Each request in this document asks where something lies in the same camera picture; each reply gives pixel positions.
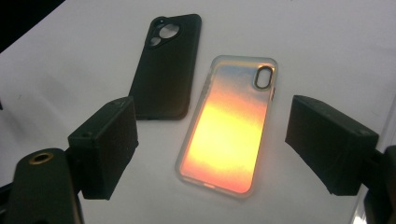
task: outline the screw hole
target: screw hole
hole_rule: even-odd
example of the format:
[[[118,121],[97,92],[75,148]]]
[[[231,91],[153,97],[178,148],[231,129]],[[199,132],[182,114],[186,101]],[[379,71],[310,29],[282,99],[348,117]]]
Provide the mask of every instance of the screw hole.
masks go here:
[[[53,158],[52,153],[43,152],[43,153],[33,156],[32,159],[29,160],[29,163],[32,165],[38,165],[38,164],[50,161],[52,158]]]

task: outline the black phone case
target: black phone case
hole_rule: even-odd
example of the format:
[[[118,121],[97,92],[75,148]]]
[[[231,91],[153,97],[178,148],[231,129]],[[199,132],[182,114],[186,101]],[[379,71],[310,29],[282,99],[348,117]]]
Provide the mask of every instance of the black phone case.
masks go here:
[[[168,24],[177,25],[178,32],[161,38],[161,29]],[[186,116],[200,32],[201,17],[196,14],[159,17],[151,22],[129,92],[134,97],[136,119]],[[161,39],[156,46],[151,46],[153,37]]]

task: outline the camera cutout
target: camera cutout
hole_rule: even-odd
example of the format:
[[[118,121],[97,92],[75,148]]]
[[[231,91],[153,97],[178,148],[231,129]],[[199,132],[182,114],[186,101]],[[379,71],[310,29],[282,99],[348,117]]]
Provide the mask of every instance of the camera cutout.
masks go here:
[[[159,37],[152,37],[149,41],[149,45],[154,47],[157,46],[158,44],[160,44],[161,39]]]
[[[254,86],[260,90],[266,90],[271,86],[273,71],[270,67],[261,67],[254,78]]]
[[[178,27],[178,25],[172,23],[167,24],[163,28],[161,28],[160,37],[165,39],[170,38],[174,35],[177,35],[179,29],[180,28]]]
[[[155,21],[155,22],[154,22],[154,26],[155,26],[156,28],[163,28],[163,27],[164,27],[164,23],[165,23],[164,20]]]

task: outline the iridescent phone case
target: iridescent phone case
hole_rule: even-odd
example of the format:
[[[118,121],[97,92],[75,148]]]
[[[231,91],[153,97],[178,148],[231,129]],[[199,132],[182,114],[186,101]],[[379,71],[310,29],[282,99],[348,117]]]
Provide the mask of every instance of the iridescent phone case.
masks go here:
[[[268,80],[259,84],[263,70]],[[237,197],[249,195],[276,72],[269,58],[219,56],[213,61],[177,160],[181,179]]]

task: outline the white surface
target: white surface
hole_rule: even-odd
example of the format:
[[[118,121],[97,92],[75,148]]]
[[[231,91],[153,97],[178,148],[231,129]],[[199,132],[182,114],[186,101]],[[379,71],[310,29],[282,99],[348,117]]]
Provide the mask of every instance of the white surface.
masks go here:
[[[293,94],[317,98],[381,133],[396,94],[396,2],[69,0],[0,54],[0,186],[23,156],[66,137],[128,94],[149,23],[203,19],[191,110],[139,121],[140,146],[110,201],[81,199],[86,223],[348,223],[336,197],[284,138]],[[180,182],[175,162],[211,61],[274,58],[276,95],[254,194],[237,201]]]

